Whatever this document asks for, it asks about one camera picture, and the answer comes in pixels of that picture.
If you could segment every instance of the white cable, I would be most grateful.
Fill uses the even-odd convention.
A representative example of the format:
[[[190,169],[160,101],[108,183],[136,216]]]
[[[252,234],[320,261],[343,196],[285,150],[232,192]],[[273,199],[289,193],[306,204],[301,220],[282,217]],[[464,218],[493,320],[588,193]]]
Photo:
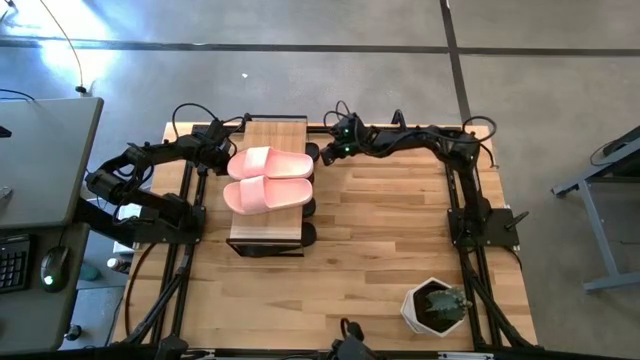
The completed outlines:
[[[47,4],[44,3],[44,0],[40,0],[40,3],[47,10],[49,15],[53,19],[53,21],[56,23],[56,25],[58,25],[58,28],[62,32],[62,35],[64,35],[64,38],[67,39],[67,42],[69,43],[69,46],[71,47],[71,51],[73,51],[73,56],[75,56],[76,62],[78,63],[78,71],[80,72],[80,86],[84,87],[84,77],[82,76],[82,65],[80,65],[80,58],[78,57],[78,53],[76,53],[76,49],[73,47],[73,44],[71,43],[71,40],[67,36],[67,33],[64,31],[64,29],[62,28],[62,26],[60,25],[60,23],[58,22],[56,17],[53,16],[53,13],[51,12],[51,10],[49,10],[49,7],[47,6]]]

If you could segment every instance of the slide sandal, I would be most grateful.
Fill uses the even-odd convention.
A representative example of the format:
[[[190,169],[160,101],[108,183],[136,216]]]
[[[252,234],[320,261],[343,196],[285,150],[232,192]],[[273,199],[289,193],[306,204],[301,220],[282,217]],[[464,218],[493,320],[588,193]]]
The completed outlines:
[[[223,197],[234,212],[255,215],[304,205],[313,198],[313,187],[307,179],[257,176],[225,186]]]
[[[313,174],[313,159],[270,146],[253,147],[232,157],[227,172],[235,180],[260,175],[272,179],[307,178]]]

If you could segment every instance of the butcher block tabletop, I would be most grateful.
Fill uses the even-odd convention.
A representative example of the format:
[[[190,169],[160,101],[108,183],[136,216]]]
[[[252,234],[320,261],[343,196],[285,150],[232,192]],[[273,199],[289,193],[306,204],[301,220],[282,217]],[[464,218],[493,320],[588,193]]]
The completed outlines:
[[[206,125],[179,123],[178,131],[190,133],[196,124]],[[485,126],[467,129],[478,138],[488,133]],[[232,136],[239,151],[243,136]],[[164,138],[175,139],[171,124]],[[322,148],[331,137],[312,133],[307,141]],[[484,144],[492,148],[490,140]],[[484,196],[493,207],[502,207],[500,176],[484,151],[478,170]],[[181,161],[157,166],[151,190],[179,193],[183,172]],[[180,337],[191,347],[327,349],[341,338],[339,322],[347,317],[360,323],[365,343],[374,350],[472,350],[468,319],[439,338],[413,333],[400,313],[407,291],[430,277],[462,288],[458,253],[449,239],[444,172],[427,149],[383,159],[356,155],[330,167],[320,160],[313,184],[317,209],[309,220],[317,229],[316,243],[304,250],[304,257],[258,259],[240,257],[225,243],[234,215],[222,190],[232,179],[210,174],[205,234],[195,250]],[[191,203],[197,179],[194,172]],[[167,249],[157,245],[140,267],[129,304],[131,328],[158,297]],[[143,250],[136,251],[134,267]],[[486,257],[496,302],[522,336],[536,343],[516,258],[502,248],[486,248]],[[488,341],[486,312],[478,303]],[[169,333],[174,304],[175,299],[169,303],[163,335]],[[113,341],[124,337],[120,311]]]

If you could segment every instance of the concrete floor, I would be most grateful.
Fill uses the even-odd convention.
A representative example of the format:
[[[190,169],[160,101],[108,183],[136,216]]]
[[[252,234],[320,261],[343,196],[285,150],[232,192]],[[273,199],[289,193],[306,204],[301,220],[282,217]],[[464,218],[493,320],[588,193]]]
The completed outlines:
[[[5,17],[0,35],[59,36],[38,2],[15,2],[20,12]],[[640,2],[634,0],[449,2],[459,46],[640,48],[635,16]],[[47,3],[69,35],[79,39],[447,44],[438,0]],[[386,122],[401,108],[411,123],[460,123],[447,54],[78,52],[85,83],[92,84],[93,95],[105,99],[90,168],[120,153],[126,142],[159,140],[171,111],[185,101],[204,104],[222,118],[244,112],[302,113],[319,121],[343,99],[367,122]],[[609,55],[465,55],[461,64],[471,113],[499,124],[494,145],[505,197],[517,212],[531,212],[519,233],[540,344],[638,358],[640,287],[593,295],[582,291],[582,282],[605,274],[602,259],[581,200],[575,195],[557,200],[549,192],[580,172],[594,149],[638,125],[640,58]],[[63,42],[44,42],[40,49],[1,48],[0,74],[1,87],[37,98],[77,96],[75,61]],[[180,115],[185,121],[202,118],[197,111]],[[638,259],[638,248],[625,250],[625,255]],[[94,257],[108,256],[102,252],[107,250],[88,251]],[[109,281],[113,283],[106,285],[122,285],[119,278]],[[113,297],[105,301],[112,304]],[[112,317],[102,317],[108,329]]]

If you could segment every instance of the keyboard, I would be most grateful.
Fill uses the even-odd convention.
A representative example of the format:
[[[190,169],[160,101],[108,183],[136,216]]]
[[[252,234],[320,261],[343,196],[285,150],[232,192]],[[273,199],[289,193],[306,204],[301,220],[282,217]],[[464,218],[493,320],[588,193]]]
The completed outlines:
[[[0,294],[29,287],[34,236],[0,236]]]

